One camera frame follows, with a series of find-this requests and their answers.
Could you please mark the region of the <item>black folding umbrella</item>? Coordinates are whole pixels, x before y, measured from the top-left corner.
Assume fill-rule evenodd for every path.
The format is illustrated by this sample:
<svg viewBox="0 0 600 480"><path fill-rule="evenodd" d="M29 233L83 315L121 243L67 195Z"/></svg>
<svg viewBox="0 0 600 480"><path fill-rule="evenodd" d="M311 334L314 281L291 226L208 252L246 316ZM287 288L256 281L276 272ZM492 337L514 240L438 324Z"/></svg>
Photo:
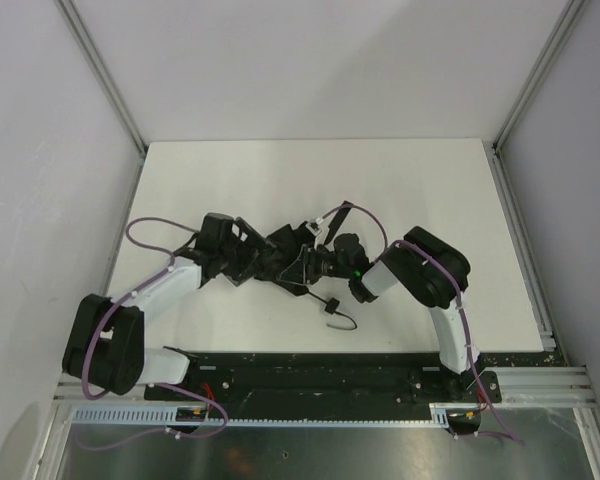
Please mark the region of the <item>black folding umbrella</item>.
<svg viewBox="0 0 600 480"><path fill-rule="evenodd" d="M326 247L330 251L330 272L324 277L351 280L368 264L364 248L359 243L359 237L355 234L340 235L338 233L352 208L353 204L345 201L327 214L333 219L327 225L324 243L318 246ZM314 237L306 228L306 223L307 221L297 227L286 224L267 236L267 239L273 243L273 253L267 263L266 271L255 277L257 280L269 282L284 289L277 283L279 273L298 257L302 247L314 247ZM293 295L288 290L284 290L295 297L309 296L324 307L326 314L348 321L347 325L328 322L329 328L346 332L357 330L356 320L340 310L340 301L334 297L319 296L311 290L313 285L308 285L309 293L306 295Z"/></svg>

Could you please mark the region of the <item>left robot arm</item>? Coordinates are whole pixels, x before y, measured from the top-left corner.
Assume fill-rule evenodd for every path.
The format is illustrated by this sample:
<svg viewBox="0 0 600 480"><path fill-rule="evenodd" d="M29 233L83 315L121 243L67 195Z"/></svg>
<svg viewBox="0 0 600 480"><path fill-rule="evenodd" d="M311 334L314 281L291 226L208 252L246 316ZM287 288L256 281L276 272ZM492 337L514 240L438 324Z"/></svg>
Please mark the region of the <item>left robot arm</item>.
<svg viewBox="0 0 600 480"><path fill-rule="evenodd" d="M124 395L137 385L178 385L190 358L171 347L147 347L148 324L219 275L240 285L260 269L275 244L244 219L207 214L189 239L170 250L129 236L133 245L166 254L166 264L117 296L89 294L79 303L62 360L82 393L98 400Z"/></svg>

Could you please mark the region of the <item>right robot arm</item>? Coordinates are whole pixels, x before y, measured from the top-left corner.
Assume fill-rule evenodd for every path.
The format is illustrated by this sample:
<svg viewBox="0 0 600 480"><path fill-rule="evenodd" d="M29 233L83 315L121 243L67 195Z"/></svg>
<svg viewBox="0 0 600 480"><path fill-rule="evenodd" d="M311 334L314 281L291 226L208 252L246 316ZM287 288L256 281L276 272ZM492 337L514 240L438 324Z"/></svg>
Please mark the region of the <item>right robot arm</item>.
<svg viewBox="0 0 600 480"><path fill-rule="evenodd" d="M429 231L414 227L403 238L386 246L371 260L353 233L328 237L331 248L305 241L273 281L297 296L324 277L345 279L351 295L360 303L371 303L392 287L404 287L427 308L439 346L442 385L453 399L479 376L474 346L465 310L465 292L471 266L466 257Z"/></svg>

